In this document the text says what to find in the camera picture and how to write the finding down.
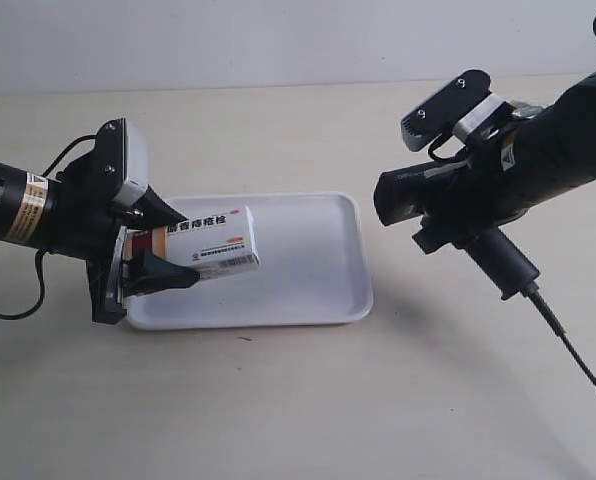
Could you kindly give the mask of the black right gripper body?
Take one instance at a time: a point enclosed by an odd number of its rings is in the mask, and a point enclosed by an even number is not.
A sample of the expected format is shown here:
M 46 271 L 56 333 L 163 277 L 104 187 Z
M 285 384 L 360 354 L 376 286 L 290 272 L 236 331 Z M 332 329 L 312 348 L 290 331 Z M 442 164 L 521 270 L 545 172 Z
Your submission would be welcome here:
M 427 163 L 410 189 L 411 213 L 421 228 L 456 231 L 451 244 L 525 215 L 531 208 L 531 176 L 522 170 L 516 141 L 529 123 L 513 117 L 473 150 L 460 150 L 459 162 Z

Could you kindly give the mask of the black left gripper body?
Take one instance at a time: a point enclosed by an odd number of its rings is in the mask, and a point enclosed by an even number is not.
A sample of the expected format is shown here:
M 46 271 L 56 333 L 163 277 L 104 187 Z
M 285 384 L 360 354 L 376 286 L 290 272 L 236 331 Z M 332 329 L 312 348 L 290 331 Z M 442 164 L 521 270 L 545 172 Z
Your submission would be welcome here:
M 127 143 L 127 121 L 113 119 L 97 133 L 72 140 L 45 170 L 55 174 L 59 187 L 51 247 L 85 261 L 92 321 L 101 324 L 116 324 L 126 315 L 115 247 L 122 208 L 116 197 L 127 179 Z

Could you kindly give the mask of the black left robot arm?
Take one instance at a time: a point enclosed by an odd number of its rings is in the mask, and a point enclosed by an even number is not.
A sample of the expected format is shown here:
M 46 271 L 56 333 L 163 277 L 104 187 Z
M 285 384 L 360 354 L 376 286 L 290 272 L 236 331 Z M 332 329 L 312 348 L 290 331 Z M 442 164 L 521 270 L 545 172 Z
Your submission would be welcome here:
M 93 147 L 59 170 L 37 174 L 0 163 L 0 241 L 35 249 L 44 277 L 46 255 L 84 261 L 92 320 L 115 325 L 128 296 L 186 289 L 198 270 L 171 263 L 152 247 L 124 253 L 130 231 L 152 233 L 186 221 L 149 184 L 147 143 L 125 118 L 105 122 L 71 142 Z

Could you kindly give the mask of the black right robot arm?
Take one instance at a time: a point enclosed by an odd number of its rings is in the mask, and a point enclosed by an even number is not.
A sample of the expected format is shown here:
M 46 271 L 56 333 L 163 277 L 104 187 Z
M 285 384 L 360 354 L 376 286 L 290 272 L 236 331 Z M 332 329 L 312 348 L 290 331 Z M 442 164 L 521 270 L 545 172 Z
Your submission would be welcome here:
M 413 239 L 433 253 L 595 180 L 596 71 L 473 154 L 427 206 Z

